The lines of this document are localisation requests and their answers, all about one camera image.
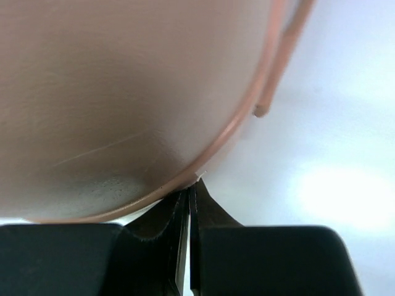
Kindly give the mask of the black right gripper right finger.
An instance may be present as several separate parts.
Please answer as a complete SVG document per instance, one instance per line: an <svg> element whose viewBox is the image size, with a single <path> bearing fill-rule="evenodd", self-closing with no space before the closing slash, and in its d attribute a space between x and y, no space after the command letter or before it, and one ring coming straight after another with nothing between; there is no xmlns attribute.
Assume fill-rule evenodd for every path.
<svg viewBox="0 0 395 296"><path fill-rule="evenodd" d="M243 226L199 181L189 190L194 295L361 295L343 240L324 226Z"/></svg>

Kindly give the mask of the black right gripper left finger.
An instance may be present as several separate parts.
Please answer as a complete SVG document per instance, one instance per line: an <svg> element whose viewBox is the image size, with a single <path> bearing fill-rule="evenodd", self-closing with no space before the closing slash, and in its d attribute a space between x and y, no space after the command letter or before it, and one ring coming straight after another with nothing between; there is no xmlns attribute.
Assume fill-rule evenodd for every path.
<svg viewBox="0 0 395 296"><path fill-rule="evenodd" d="M124 226L1 227L2 295L181 295L188 193Z"/></svg>

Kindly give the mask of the pink hard-shell suitcase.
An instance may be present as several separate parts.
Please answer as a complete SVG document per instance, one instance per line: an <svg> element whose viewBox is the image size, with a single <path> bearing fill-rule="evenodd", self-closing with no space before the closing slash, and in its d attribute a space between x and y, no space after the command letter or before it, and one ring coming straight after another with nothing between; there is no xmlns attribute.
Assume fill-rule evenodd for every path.
<svg viewBox="0 0 395 296"><path fill-rule="evenodd" d="M264 116L313 1L2 1L1 216L97 222Z"/></svg>

